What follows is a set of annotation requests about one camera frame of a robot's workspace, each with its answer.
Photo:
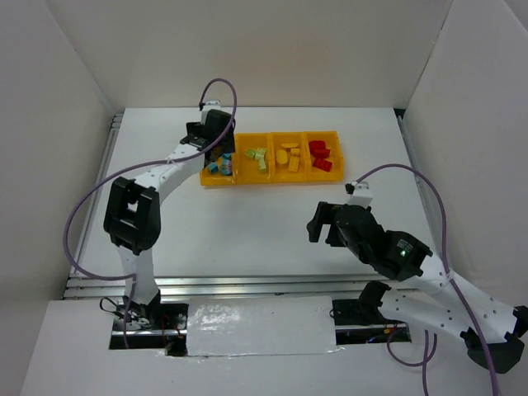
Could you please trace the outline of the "teal oval lego brick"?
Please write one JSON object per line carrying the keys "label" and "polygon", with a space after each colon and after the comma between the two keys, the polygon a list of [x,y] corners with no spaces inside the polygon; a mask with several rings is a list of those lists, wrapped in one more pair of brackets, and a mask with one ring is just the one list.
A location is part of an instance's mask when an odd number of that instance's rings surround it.
{"label": "teal oval lego brick", "polygon": [[219,162],[219,172],[223,176],[233,175],[233,163],[230,159],[222,158]]}

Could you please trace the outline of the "light green square lego brick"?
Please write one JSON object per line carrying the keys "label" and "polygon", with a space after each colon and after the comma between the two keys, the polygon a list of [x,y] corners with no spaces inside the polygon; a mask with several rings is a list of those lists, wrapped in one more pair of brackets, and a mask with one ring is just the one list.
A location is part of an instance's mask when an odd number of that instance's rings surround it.
{"label": "light green square lego brick", "polygon": [[256,156],[256,151],[253,150],[253,149],[249,149],[246,151],[245,153],[246,157],[250,160],[254,160],[255,159],[255,156]]}

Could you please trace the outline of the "light green rectangular lego brick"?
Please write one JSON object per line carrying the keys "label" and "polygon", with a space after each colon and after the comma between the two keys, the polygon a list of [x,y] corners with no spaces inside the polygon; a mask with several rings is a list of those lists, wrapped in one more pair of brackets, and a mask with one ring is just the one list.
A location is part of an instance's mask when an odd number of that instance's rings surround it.
{"label": "light green rectangular lego brick", "polygon": [[266,156],[266,148],[257,148],[255,151],[254,159],[256,161],[264,160]]}

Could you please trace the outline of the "red curved lego brick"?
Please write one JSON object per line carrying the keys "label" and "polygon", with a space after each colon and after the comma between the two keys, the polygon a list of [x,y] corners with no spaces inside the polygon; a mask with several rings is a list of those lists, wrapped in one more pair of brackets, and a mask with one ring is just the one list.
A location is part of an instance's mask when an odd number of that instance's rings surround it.
{"label": "red curved lego brick", "polygon": [[324,172],[330,172],[332,170],[332,162],[324,158],[315,158],[313,160],[313,167]]}

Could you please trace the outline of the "yellow oval lego brick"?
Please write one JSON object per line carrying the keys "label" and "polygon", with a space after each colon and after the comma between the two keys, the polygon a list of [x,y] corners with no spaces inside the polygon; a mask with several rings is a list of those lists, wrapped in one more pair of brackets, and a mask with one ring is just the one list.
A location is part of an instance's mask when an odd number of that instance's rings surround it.
{"label": "yellow oval lego brick", "polygon": [[285,150],[279,149],[276,151],[276,163],[281,166],[288,163],[288,153]]}

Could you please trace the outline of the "red rectangular lego brick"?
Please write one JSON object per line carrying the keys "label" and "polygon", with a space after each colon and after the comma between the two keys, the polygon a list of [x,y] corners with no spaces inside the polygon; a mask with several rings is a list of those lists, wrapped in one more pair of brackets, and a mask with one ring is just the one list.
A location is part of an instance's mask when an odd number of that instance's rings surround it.
{"label": "red rectangular lego brick", "polygon": [[310,153],[315,158],[326,159],[330,157],[331,150],[329,148],[314,148],[310,150]]}

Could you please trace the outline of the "red oval lego brick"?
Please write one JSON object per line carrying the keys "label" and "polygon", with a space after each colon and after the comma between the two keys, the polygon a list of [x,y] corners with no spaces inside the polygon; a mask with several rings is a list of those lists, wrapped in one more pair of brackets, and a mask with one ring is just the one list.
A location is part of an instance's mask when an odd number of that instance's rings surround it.
{"label": "red oval lego brick", "polygon": [[309,150],[312,155],[320,153],[322,150],[326,150],[326,143],[322,140],[311,140],[309,141]]}

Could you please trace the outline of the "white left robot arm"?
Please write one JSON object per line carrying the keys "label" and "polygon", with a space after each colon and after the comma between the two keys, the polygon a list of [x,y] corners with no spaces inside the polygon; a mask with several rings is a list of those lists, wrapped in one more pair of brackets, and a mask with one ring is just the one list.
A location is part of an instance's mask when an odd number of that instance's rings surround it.
{"label": "white left robot arm", "polygon": [[159,165],[111,185],[103,229],[116,246],[126,275],[124,305],[150,326],[162,322],[161,292],[153,273],[153,246],[162,229],[161,206],[185,180],[235,151],[235,120],[211,108],[186,124],[186,136]]}

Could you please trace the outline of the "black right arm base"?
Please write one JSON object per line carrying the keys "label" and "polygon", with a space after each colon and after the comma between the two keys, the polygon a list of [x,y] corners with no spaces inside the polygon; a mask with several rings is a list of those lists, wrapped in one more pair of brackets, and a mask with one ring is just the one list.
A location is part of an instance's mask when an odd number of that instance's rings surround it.
{"label": "black right arm base", "polygon": [[334,299],[329,316],[335,324],[336,344],[363,345],[410,342],[408,325],[380,313],[381,298],[391,288],[377,280],[367,283],[357,299]]}

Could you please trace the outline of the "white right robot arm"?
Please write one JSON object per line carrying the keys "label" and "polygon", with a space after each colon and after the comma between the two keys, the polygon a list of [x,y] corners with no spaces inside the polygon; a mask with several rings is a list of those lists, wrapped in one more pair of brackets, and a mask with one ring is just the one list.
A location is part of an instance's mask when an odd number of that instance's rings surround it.
{"label": "white right robot arm", "polygon": [[319,240],[324,225],[329,227],[329,246],[349,249],[380,275],[435,301],[413,299],[372,280],[355,302],[333,305],[336,320],[354,318],[363,325],[399,321],[443,332],[462,341],[476,364],[487,367],[492,362],[497,374],[506,374],[521,360],[526,306],[504,304],[456,272],[447,272],[426,244],[404,231],[383,229],[368,208],[322,201],[307,224],[310,242]]}

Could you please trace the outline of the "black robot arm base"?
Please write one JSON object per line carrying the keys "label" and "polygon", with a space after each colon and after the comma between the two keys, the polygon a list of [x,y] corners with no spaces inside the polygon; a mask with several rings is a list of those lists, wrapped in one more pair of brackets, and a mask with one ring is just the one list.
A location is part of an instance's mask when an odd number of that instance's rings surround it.
{"label": "black robot arm base", "polygon": [[160,350],[165,356],[187,355],[186,335],[189,304],[160,304],[150,317],[130,310],[108,297],[99,301],[99,309],[113,316],[110,350]]}

